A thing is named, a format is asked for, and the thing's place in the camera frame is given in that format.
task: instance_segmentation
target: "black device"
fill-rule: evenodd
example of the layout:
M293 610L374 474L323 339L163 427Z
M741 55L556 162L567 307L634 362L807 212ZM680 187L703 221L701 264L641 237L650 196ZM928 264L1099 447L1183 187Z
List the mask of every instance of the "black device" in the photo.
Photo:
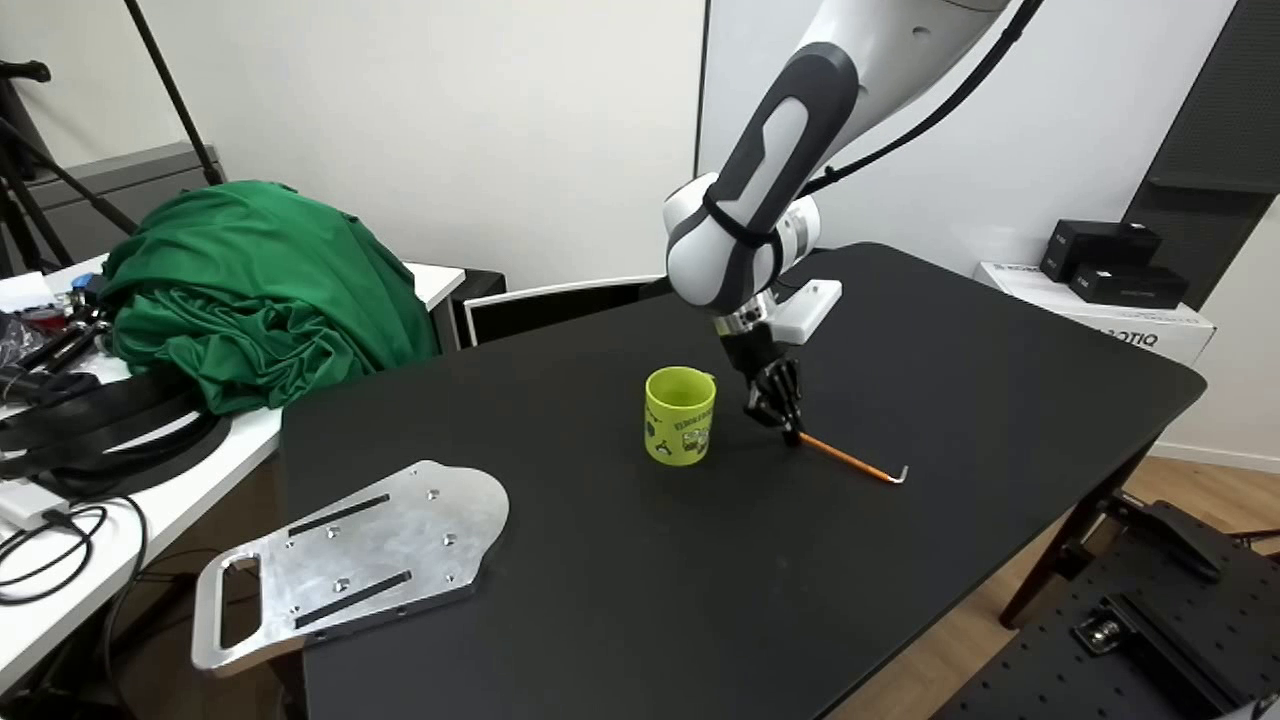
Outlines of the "black device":
M1086 303L1175 307L1189 279L1149 264L1082 264L1073 272L1073 291Z
M1040 256L1040 272L1050 279L1073 279L1074 266L1129 266L1149 264L1160 246L1160 237L1139 223L1086 223L1086 221L1058 221L1048 237Z

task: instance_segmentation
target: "green mug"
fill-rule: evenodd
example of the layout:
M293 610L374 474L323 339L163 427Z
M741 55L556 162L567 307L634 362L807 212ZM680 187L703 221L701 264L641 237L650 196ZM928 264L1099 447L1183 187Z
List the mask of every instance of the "green mug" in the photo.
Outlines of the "green mug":
M656 462L689 469L711 447L716 377L684 362L645 381L645 450Z

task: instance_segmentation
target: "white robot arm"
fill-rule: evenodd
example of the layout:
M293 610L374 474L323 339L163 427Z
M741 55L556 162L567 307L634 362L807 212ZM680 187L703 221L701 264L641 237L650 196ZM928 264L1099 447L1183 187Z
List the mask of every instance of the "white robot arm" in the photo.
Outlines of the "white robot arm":
M795 368L778 360L777 339L802 344L841 299L835 285L795 291L795 303L813 307L770 303L770 285L813 253L819 230L817 204L795 196L844 145L955 68L1007 5L822 0L728 162L669 196L669 279L676 297L716 311L730 362L753 381L748 410L777 392L778 398L765 398L770 417L761 418L784 423L786 435L798 423ZM1037 8L1040 0L1021 0L1001 37L1004 46ZM798 321L798 332L778 332L778 314Z

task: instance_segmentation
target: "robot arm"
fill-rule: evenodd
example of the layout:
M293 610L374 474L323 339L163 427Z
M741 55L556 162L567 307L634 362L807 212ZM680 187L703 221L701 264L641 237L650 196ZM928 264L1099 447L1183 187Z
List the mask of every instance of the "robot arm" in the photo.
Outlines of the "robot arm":
M807 176L935 84L1007 0L822 0L728 162L669 199L669 279L741 311L817 243Z

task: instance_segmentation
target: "wooden floor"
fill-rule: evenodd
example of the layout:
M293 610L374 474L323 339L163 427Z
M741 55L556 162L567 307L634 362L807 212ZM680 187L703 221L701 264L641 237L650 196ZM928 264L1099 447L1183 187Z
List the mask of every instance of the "wooden floor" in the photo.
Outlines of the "wooden floor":
M1280 526L1280 474L1256 474L1207 462L1144 460L1129 479L1139 498L1168 498L1220 533ZM1010 588L1028 575L1050 526L1007 561L984 588L955 604L906 650L852 692L832 720L855 714L930 714L976 676L1004 645L1007 627L996 620Z
M1171 498L1183 510L1200 515L1211 526L1280 526L1280 474L1222 470L1200 462L1149 460L1129 484L1139 498ZM244 525L261 503L255 486L237 492L219 503L219 533ZM896 657L880 676L871 676L855 696L849 696L832 714L930 714L966 676L976 676L1010 630L1001 627L1001 607L1010 588L1025 578L1037 551L1048 544L1048 533L1007 561L984 588L976 588L959 607L952 607L930 630L924 630L905 657ZM213 679L188 663L188 625L173 625L150 638L135 663L124 669L129 698L135 714L244 714L273 720L280 714L280 689L273 671L244 671L237 679Z

